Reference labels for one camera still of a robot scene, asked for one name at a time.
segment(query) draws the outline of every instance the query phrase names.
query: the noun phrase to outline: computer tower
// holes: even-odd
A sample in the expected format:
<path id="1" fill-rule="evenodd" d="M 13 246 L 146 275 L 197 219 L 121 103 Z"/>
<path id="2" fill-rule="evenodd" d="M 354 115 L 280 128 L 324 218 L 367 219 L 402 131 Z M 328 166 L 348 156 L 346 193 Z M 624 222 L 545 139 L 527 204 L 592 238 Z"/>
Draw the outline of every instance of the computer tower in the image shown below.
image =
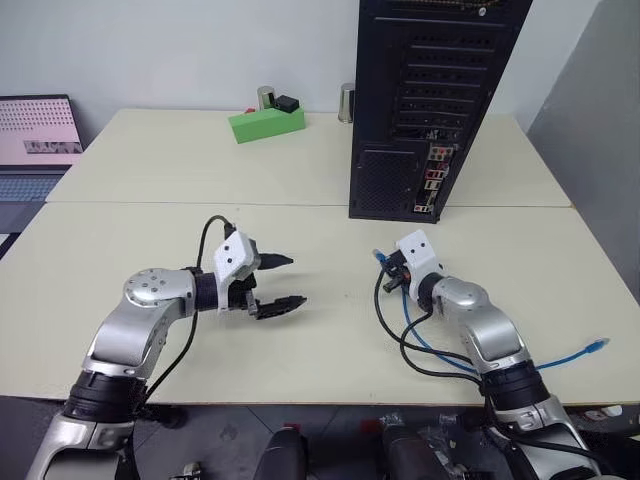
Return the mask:
<path id="1" fill-rule="evenodd" d="M 532 0 L 360 0 L 349 216 L 435 223 Z"/>

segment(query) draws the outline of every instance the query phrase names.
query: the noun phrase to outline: black wire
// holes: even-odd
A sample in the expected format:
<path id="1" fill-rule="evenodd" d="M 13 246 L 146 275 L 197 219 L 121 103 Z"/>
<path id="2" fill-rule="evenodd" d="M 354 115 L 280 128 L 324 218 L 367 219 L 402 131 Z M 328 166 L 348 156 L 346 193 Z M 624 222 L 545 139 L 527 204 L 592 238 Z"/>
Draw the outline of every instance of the black wire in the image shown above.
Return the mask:
<path id="1" fill-rule="evenodd" d="M 504 446 L 498 444 L 496 437 L 493 435 L 489 427 L 484 427 L 482 429 L 482 433 L 484 433 L 484 436 L 487 438 L 487 440 L 489 440 L 489 443 L 493 445 L 493 448 L 495 448 L 499 452 L 504 453 Z"/>
<path id="2" fill-rule="evenodd" d="M 128 469 L 128 473 L 123 478 L 127 478 L 129 480 L 140 480 L 140 473 L 138 472 L 138 464 L 136 463 L 136 453 L 133 448 L 133 433 L 129 435 L 127 443 L 124 445 L 122 454 L 124 455 L 126 468 Z"/>
<path id="3" fill-rule="evenodd" d="M 204 224 L 204 227 L 202 228 L 202 233 L 200 234 L 200 245 L 198 247 L 198 258 L 196 259 L 196 268 L 197 269 L 201 269 L 202 268 L 202 256 L 204 255 L 204 246 L 205 246 L 205 243 L 206 243 L 206 240 L 207 240 L 207 232 L 209 231 L 209 227 L 211 226 L 211 224 L 213 222 L 215 222 L 216 220 L 221 220 L 222 222 L 224 222 L 225 226 L 231 225 L 231 222 L 229 222 L 229 220 L 227 220 L 222 215 L 214 215 L 209 220 L 207 220 L 207 222 Z M 187 338 L 187 342 L 184 344 L 184 347 L 182 347 L 182 351 L 178 354 L 178 356 L 175 358 L 175 360 L 173 362 L 171 362 L 171 365 L 169 365 L 166 368 L 166 370 L 164 372 L 162 372 L 162 375 L 160 375 L 158 377 L 158 379 L 153 383 L 153 385 L 151 385 L 149 390 L 147 390 L 147 393 L 144 396 L 144 400 L 142 402 L 142 405 L 147 403 L 147 401 L 149 400 L 149 397 L 151 397 L 151 395 L 153 395 L 153 393 L 158 389 L 160 384 L 162 382 L 164 382 L 164 380 L 178 366 L 178 364 L 182 361 L 184 356 L 187 354 L 187 352 L 191 348 L 191 344 L 193 343 L 193 339 L 196 336 L 197 327 L 198 327 L 198 312 L 196 311 L 193 314 L 193 317 L 191 319 L 191 331 L 189 332 L 189 337 Z"/>
<path id="4" fill-rule="evenodd" d="M 430 377 L 440 377 L 440 378 L 460 378 L 462 380 L 469 380 L 470 382 L 475 383 L 478 387 L 482 388 L 482 382 L 478 378 L 473 377 L 471 375 L 467 375 L 466 373 L 436 372 L 434 370 L 427 370 L 427 369 L 421 368 L 411 361 L 411 359 L 407 355 L 407 350 L 406 350 L 407 335 L 409 335 L 409 332 L 413 330 L 416 325 L 418 325 L 421 322 L 424 322 L 430 316 L 431 314 L 423 315 L 419 319 L 407 325 L 407 328 L 405 328 L 404 331 L 402 332 L 402 336 L 400 337 L 400 354 L 402 355 L 402 358 L 404 359 L 404 361 L 416 372 L 422 373 L 423 375 L 429 375 Z"/>
<path id="5" fill-rule="evenodd" d="M 406 340 L 401 340 L 400 337 L 398 337 L 393 332 L 393 330 L 389 328 L 389 325 L 387 325 L 387 322 L 385 321 L 384 316 L 382 315 L 382 310 L 380 310 L 380 298 L 379 298 L 380 284 L 382 283 L 383 278 L 384 278 L 384 271 L 381 270 L 380 275 L 378 275 L 378 280 L 376 281 L 376 286 L 373 289 L 373 305 L 376 309 L 376 315 L 378 316 L 378 321 L 380 322 L 380 325 L 382 325 L 382 328 L 384 328 L 384 331 L 387 332 L 387 334 L 391 338 L 393 338 L 397 343 L 404 345 L 404 347 L 409 348 L 411 350 L 429 353 L 431 355 L 442 355 L 444 357 L 457 358 L 458 360 L 462 360 L 463 362 L 471 363 L 471 360 L 468 357 L 465 357 L 464 355 L 460 355 L 459 353 L 447 352 L 444 350 L 434 350 L 433 348 L 421 347 L 419 345 L 414 345 L 413 343 L 409 343 Z M 431 316 L 431 313 L 428 313 L 427 315 L 419 318 L 418 320 L 423 321 L 429 318 L 430 316 Z"/>
<path id="6" fill-rule="evenodd" d="M 615 475 L 614 470 L 611 467 L 611 464 L 609 463 L 609 461 L 606 458 L 604 458 L 602 455 L 596 452 L 592 452 L 591 450 L 584 450 L 579 447 L 572 447 L 570 445 L 541 442 L 539 440 L 533 440 L 531 438 L 509 431 L 509 429 L 507 429 L 504 425 L 500 424 L 500 422 L 498 421 L 498 418 L 496 417 L 496 414 L 493 408 L 491 407 L 491 401 L 489 400 L 488 397 L 485 398 L 485 409 L 487 411 L 487 415 L 489 416 L 489 419 L 491 420 L 491 423 L 496 428 L 496 430 L 498 430 L 498 432 L 503 437 L 507 438 L 511 442 L 527 445 L 529 447 L 534 447 L 534 448 L 543 448 L 546 450 L 555 450 L 557 452 L 565 452 L 565 453 L 572 453 L 575 455 L 581 455 L 583 457 L 587 457 L 595 461 L 600 466 L 600 470 L 602 470 L 603 475 Z"/>

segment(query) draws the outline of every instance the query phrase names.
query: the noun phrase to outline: port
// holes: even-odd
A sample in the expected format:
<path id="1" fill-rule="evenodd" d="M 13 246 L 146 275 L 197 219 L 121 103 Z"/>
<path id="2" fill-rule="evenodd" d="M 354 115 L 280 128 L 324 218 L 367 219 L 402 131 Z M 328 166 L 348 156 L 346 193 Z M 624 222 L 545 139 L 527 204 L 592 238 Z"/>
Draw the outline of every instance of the port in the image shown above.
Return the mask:
<path id="1" fill-rule="evenodd" d="M 442 180 L 446 176 L 446 170 L 427 170 L 427 180 Z"/>
<path id="2" fill-rule="evenodd" d="M 424 185 L 425 190 L 437 190 L 440 188 L 440 184 L 442 180 L 427 180 L 427 183 Z"/>
<path id="3" fill-rule="evenodd" d="M 433 205 L 416 205 L 413 207 L 414 213 L 432 213 Z"/>
<path id="4" fill-rule="evenodd" d="M 429 160 L 433 160 L 437 155 L 441 155 L 443 157 L 450 157 L 453 155 L 453 147 L 445 147 L 442 145 L 432 145 L 431 148 L 429 149 Z"/>
<path id="5" fill-rule="evenodd" d="M 436 202 L 436 197 L 438 196 L 437 190 L 431 190 L 429 197 L 427 198 L 427 206 L 432 206 Z"/>

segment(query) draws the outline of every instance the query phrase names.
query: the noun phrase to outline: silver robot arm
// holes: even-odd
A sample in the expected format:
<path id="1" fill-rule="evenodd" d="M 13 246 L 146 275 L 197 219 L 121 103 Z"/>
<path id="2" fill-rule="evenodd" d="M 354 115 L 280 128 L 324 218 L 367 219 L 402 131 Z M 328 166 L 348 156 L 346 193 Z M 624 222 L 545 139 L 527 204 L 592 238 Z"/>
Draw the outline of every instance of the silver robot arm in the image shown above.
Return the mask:
<path id="1" fill-rule="evenodd" d="M 396 247 L 387 260 L 394 265 L 385 267 L 392 274 L 385 290 L 409 277 L 411 299 L 455 328 L 481 377 L 497 432 L 527 443 L 512 442 L 517 449 L 514 458 L 524 468 L 530 466 L 540 480 L 567 471 L 599 475 L 598 464 L 588 457 L 531 445 L 543 442 L 587 450 L 558 398 L 544 386 L 515 325 L 491 303 L 487 292 L 479 285 L 444 276 L 422 230 L 396 242 Z"/>
<path id="2" fill-rule="evenodd" d="M 169 327 L 195 312 L 244 309 L 258 319 L 287 313 L 306 300 L 291 296 L 260 305 L 253 271 L 291 263 L 260 255 L 231 228 L 214 255 L 214 272 L 151 268 L 124 284 L 120 304 L 104 320 L 62 412 L 52 420 L 28 480 L 113 479 L 127 448 Z"/>

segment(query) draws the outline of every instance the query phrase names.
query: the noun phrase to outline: green box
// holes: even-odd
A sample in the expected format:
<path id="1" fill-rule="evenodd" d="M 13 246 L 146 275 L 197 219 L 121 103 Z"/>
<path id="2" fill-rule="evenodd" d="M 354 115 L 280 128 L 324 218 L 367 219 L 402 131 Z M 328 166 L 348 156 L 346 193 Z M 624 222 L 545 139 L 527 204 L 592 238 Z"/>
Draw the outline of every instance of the green box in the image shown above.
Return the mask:
<path id="1" fill-rule="evenodd" d="M 293 113 L 286 113 L 276 108 L 267 108 L 229 117 L 229 124 L 238 143 L 251 142 L 302 130 L 305 127 L 304 110 L 300 107 Z"/>

